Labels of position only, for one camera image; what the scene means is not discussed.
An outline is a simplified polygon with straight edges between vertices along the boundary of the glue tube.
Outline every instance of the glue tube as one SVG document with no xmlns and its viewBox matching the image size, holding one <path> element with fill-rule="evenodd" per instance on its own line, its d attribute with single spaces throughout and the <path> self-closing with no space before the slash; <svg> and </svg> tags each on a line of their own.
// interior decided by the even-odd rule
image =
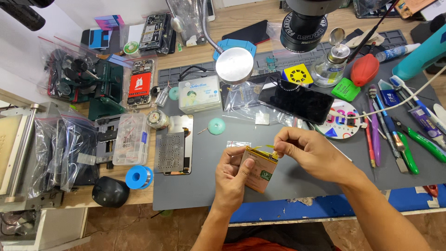
<svg viewBox="0 0 446 251">
<path fill-rule="evenodd" d="M 432 124 L 432 122 L 421 109 L 421 106 L 417 106 L 409 110 L 409 112 L 418 121 L 418 123 L 420 123 L 429 137 L 435 140 L 444 150 L 446 150 L 446 142 L 443 140 L 442 132 Z"/>
</svg>

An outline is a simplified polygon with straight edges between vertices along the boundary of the glass bottle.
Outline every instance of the glass bottle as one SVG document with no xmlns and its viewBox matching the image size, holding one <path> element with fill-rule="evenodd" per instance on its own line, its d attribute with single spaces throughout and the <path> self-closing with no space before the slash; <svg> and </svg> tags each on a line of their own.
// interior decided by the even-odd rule
<svg viewBox="0 0 446 251">
<path fill-rule="evenodd" d="M 349 54 L 350 48 L 339 44 L 316 60 L 310 68 L 314 84 L 320 87 L 332 87 L 339 83 L 343 77 Z"/>
</svg>

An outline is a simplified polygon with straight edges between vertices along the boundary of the computer mouse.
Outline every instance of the computer mouse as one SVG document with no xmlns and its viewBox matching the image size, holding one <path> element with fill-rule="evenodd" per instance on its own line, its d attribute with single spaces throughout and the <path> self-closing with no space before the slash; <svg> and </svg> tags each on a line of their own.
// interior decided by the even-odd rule
<svg viewBox="0 0 446 251">
<path fill-rule="evenodd" d="M 103 176 L 96 182 L 91 195 L 101 206 L 119 208 L 127 201 L 129 192 L 125 182 Z"/>
</svg>

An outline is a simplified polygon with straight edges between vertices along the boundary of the phone screen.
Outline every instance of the phone screen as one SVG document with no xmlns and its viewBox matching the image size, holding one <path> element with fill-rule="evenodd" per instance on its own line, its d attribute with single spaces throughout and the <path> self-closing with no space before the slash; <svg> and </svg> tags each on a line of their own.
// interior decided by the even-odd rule
<svg viewBox="0 0 446 251">
<path fill-rule="evenodd" d="M 266 33 L 267 24 L 268 20 L 260 21 L 256 24 L 234 31 L 233 33 L 226 34 L 222 37 L 222 40 L 230 38 L 230 39 L 249 41 L 253 45 L 258 45 L 262 42 L 269 40 L 269 36 Z"/>
<path fill-rule="evenodd" d="M 303 120 L 321 125 L 327 119 L 334 97 L 279 79 L 263 86 L 258 101 Z"/>
</svg>

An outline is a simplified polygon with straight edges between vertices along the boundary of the white cable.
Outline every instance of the white cable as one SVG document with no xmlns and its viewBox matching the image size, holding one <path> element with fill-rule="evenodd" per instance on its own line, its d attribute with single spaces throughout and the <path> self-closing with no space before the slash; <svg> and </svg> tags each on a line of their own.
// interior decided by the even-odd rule
<svg viewBox="0 0 446 251">
<path fill-rule="evenodd" d="M 364 115 L 361 115 L 361 116 L 355 116 L 355 117 L 348 117 L 348 116 L 345 116 L 345 115 L 342 115 L 342 114 L 340 114 L 340 113 L 338 113 L 338 112 L 335 112 L 335 111 L 333 111 L 333 110 L 330 110 L 330 112 L 328 113 L 328 114 L 330 114 L 330 115 L 332 115 L 332 116 L 335 116 L 335 117 L 342 117 L 342 118 L 349 118 L 349 119 L 351 119 L 351 118 L 360 118 L 360 117 L 365 117 L 365 116 L 367 116 L 367 115 L 372 115 L 372 114 L 375 114 L 375 113 L 380 113 L 380 112 L 382 112 L 382 111 L 387 111 L 387 110 L 390 110 L 390 109 L 393 109 L 393 108 L 395 108 L 395 107 L 398 107 L 398 106 L 400 106 L 400 105 L 403 105 L 403 104 L 405 104 L 405 103 L 407 103 L 409 100 L 411 100 L 413 97 L 415 97 L 416 95 L 418 95 L 418 93 L 420 93 L 424 88 L 426 88 L 429 84 L 430 84 L 430 82 L 432 82 L 434 79 L 436 79 L 442 72 L 444 72 L 446 70 L 446 66 L 444 66 L 437 74 L 435 74 L 435 76 L 433 76 L 429 81 L 427 81 L 418 91 L 416 91 L 414 94 L 412 94 L 410 97 L 408 97 L 406 100 L 404 100 L 403 102 L 401 102 L 401 103 L 399 103 L 399 104 L 397 104 L 397 105 L 394 105 L 394 106 L 391 106 L 391 107 L 387 107 L 387 108 L 385 108 L 385 109 L 382 109 L 382 110 L 379 110 L 379 111 L 374 111 L 374 112 L 372 112 L 372 113 L 367 113 L 367 114 L 364 114 Z"/>
</svg>

